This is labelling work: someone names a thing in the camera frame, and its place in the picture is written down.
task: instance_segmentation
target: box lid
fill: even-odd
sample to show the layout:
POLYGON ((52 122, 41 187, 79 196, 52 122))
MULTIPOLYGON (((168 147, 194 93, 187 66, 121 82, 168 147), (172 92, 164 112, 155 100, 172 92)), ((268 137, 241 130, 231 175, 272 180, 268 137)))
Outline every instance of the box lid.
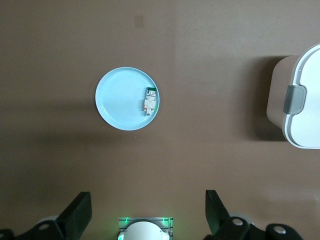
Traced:
POLYGON ((294 146, 320 149, 320 44, 297 60, 287 89, 283 133, 294 146))

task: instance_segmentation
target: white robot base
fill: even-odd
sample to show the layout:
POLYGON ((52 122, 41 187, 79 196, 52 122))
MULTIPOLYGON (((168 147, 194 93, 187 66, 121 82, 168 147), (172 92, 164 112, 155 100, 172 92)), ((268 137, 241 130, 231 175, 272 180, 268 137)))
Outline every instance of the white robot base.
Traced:
POLYGON ((173 218, 119 218, 118 240, 172 240, 173 218))

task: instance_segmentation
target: light blue plate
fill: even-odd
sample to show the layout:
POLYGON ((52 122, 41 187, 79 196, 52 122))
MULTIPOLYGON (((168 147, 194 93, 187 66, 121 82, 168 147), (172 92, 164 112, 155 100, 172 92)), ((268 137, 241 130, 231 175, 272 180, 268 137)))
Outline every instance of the light blue plate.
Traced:
POLYGON ((95 104, 101 117, 120 130, 137 130, 148 125, 159 108, 159 91, 143 71, 119 67, 101 78, 95 91, 95 104), (156 88, 155 109, 150 116, 144 111, 147 88, 156 88))

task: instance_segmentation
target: plastic storage box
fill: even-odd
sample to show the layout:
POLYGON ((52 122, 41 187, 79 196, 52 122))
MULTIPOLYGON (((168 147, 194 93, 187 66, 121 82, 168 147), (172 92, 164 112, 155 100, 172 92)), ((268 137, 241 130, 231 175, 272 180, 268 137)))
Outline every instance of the plastic storage box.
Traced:
POLYGON ((320 44, 278 62, 266 113, 292 145, 320 149, 320 44))

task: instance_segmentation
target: gray latch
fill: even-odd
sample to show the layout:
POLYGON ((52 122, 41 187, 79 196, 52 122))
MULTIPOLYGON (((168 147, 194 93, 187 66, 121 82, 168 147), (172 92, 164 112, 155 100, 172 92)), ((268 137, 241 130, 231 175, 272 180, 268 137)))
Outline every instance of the gray latch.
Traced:
POLYGON ((307 90, 304 86, 288 86, 283 111, 291 115, 299 114, 304 109, 306 95, 307 90))

